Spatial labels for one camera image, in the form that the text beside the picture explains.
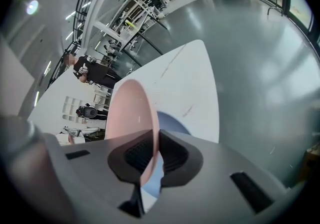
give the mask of black vent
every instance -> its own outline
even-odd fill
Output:
[[[274,202],[245,172],[233,173],[230,178],[256,213]]]
[[[153,156],[153,146],[152,139],[140,141],[124,153],[126,163],[142,174]]]
[[[172,139],[162,137],[160,147],[161,155],[164,159],[164,174],[169,174],[186,163],[189,154],[188,151]]]
[[[79,158],[82,156],[85,156],[87,154],[90,154],[89,151],[87,150],[80,150],[80,151],[76,151],[76,152],[72,152],[72,153],[67,153],[65,154],[68,160],[72,160],[75,158]]]

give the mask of ceiling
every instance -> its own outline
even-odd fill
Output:
[[[46,91],[50,77],[64,49],[72,42],[74,17],[66,17],[75,11],[78,0],[37,0],[38,11],[26,13],[32,0],[12,0],[7,15],[1,24],[1,33],[26,70],[34,77],[20,115],[28,117],[34,107],[37,91],[39,96]],[[124,0],[105,0],[98,13],[103,23],[108,23]],[[92,37],[98,38],[100,31],[94,29]],[[44,72],[51,61],[50,72]]]

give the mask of chair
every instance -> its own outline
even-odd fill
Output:
[[[160,0],[151,0],[151,2],[148,4],[149,7],[155,6],[159,11],[165,8],[165,6],[162,4]]]

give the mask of glossy floor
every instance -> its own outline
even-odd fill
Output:
[[[217,85],[220,143],[292,186],[305,150],[318,140],[312,133],[319,122],[319,64],[299,29],[267,11],[259,0],[197,0],[162,20],[169,31],[154,25],[145,35],[164,53],[204,41]],[[142,64],[159,56],[146,42],[138,49]],[[197,52],[194,59],[201,65]],[[132,61],[121,61],[128,70]]]

